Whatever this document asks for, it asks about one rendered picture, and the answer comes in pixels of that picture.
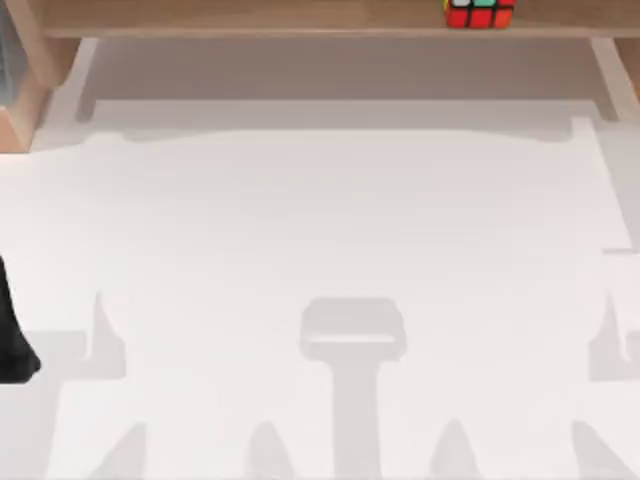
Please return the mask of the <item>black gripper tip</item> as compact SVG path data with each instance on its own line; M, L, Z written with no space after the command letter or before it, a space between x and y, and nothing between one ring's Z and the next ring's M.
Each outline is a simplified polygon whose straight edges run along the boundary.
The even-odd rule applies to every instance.
M41 360L17 320L0 256L0 385L27 383L40 369Z

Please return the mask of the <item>wooden open shelf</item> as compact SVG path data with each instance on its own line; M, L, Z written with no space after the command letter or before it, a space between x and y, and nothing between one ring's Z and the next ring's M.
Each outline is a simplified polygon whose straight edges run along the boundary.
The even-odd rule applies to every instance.
M26 152L95 44L83 98L118 129L451 127L561 137L593 111L640 141L640 0L517 0L453 29L443 0L0 0L0 152Z

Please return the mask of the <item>colourful puzzle cube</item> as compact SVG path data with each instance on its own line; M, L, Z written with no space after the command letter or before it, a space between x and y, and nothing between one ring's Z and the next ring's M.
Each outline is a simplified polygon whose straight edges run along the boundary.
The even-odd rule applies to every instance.
M443 0L446 24L453 29L506 29L517 0Z

